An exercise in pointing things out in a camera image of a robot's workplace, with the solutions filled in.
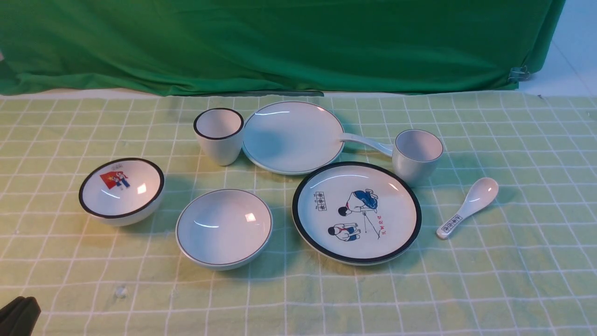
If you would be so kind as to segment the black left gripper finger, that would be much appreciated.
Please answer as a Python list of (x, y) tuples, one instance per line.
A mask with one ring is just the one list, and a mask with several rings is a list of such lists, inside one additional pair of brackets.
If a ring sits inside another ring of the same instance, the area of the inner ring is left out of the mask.
[(18, 296), (0, 310), (2, 336), (30, 336), (41, 314), (34, 296)]

